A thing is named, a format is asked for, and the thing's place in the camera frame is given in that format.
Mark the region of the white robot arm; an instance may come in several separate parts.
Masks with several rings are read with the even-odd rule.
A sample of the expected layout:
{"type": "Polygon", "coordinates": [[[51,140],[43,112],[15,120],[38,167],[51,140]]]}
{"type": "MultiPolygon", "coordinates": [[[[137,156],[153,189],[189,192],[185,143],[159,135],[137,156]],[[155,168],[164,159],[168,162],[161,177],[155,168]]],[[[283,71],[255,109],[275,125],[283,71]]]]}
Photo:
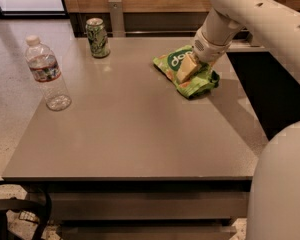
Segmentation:
{"type": "Polygon", "coordinates": [[[242,29],[265,56],[231,62],[269,140],[251,183],[246,240],[300,240],[300,13],[274,0],[210,0],[193,48],[219,59],[242,29]]]}

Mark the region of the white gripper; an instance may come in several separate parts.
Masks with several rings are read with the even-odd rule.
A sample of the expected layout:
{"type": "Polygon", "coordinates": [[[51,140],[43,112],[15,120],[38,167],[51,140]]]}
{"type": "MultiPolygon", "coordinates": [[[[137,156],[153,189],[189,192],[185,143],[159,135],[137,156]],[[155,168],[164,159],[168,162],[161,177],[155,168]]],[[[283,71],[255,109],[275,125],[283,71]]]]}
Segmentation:
{"type": "Polygon", "coordinates": [[[226,45],[211,43],[203,35],[202,29],[199,29],[192,40],[192,50],[195,55],[193,53],[185,55],[176,74],[177,81],[179,83],[187,81],[200,68],[199,61],[209,64],[216,62],[228,50],[230,45],[231,43],[226,45]]]}

